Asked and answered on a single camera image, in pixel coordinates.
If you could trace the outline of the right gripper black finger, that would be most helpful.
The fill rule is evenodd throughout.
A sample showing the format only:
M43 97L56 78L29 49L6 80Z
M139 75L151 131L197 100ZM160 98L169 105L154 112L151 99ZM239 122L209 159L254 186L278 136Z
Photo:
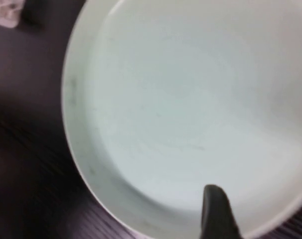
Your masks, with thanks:
M206 185L203 193L201 239L240 239L225 191L217 185Z

